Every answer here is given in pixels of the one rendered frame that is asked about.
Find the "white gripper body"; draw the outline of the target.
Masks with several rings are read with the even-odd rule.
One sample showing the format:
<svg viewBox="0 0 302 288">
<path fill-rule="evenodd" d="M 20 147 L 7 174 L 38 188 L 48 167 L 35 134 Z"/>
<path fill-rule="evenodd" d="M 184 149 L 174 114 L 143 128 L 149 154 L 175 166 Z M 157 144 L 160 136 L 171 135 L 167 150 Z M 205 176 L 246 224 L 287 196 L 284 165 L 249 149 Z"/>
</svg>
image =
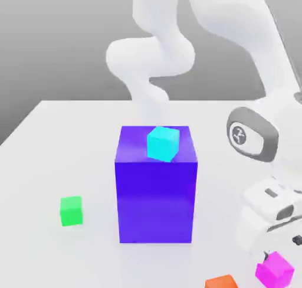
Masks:
<svg viewBox="0 0 302 288">
<path fill-rule="evenodd" d="M 236 242 L 254 260 L 265 260 L 275 251 L 290 254 L 298 235 L 302 236 L 302 214 L 271 222 L 247 205 L 240 212 Z"/>
</svg>

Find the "small magenta cube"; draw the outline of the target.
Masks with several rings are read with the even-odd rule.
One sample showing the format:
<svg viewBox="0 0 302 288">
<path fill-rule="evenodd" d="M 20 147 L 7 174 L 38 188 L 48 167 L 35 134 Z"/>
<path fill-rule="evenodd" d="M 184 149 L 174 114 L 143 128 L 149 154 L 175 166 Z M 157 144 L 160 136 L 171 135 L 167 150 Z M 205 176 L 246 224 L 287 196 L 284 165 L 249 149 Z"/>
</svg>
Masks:
<svg viewBox="0 0 302 288">
<path fill-rule="evenodd" d="M 265 288 L 287 288 L 293 278 L 295 268 L 277 251 L 257 264 L 256 278 Z"/>
</svg>

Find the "small orange cube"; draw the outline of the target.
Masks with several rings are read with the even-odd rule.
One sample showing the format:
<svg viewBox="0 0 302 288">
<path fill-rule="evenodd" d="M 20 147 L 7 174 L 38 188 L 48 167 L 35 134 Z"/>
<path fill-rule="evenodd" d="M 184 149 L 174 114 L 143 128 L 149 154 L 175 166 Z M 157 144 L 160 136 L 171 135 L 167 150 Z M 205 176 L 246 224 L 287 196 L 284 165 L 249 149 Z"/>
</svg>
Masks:
<svg viewBox="0 0 302 288">
<path fill-rule="evenodd" d="M 227 274 L 206 280 L 204 288 L 238 288 L 238 285 L 234 278 Z"/>
</svg>

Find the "small cyan cube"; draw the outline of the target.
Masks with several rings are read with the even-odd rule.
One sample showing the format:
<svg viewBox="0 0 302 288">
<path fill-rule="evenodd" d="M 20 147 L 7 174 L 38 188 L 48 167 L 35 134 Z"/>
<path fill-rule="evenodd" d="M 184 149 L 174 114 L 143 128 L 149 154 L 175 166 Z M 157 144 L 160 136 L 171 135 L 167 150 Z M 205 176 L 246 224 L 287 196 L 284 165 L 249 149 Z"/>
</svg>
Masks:
<svg viewBox="0 0 302 288">
<path fill-rule="evenodd" d="M 147 135 L 147 157 L 171 162 L 179 151 L 179 139 L 178 129 L 156 126 Z"/>
</svg>

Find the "small green cube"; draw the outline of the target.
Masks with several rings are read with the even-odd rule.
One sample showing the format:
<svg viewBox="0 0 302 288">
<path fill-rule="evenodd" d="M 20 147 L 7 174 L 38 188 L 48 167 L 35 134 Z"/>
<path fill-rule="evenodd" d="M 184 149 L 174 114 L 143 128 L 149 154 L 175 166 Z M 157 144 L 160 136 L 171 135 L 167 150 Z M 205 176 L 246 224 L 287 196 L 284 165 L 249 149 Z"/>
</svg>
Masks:
<svg viewBox="0 0 302 288">
<path fill-rule="evenodd" d="M 82 224 L 82 198 L 80 196 L 62 197 L 60 201 L 60 217 L 63 227 Z"/>
</svg>

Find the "large purple box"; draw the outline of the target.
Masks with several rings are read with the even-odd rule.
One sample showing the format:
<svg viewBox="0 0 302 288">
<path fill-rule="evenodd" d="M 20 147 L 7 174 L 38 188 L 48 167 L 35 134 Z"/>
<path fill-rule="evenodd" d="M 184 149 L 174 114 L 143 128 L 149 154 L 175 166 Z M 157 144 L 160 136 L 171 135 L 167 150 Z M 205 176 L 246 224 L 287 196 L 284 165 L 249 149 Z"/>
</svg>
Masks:
<svg viewBox="0 0 302 288">
<path fill-rule="evenodd" d="M 189 127 L 178 126 L 171 162 L 147 157 L 152 126 L 122 126 L 114 161 L 121 243 L 192 241 L 198 160 Z"/>
</svg>

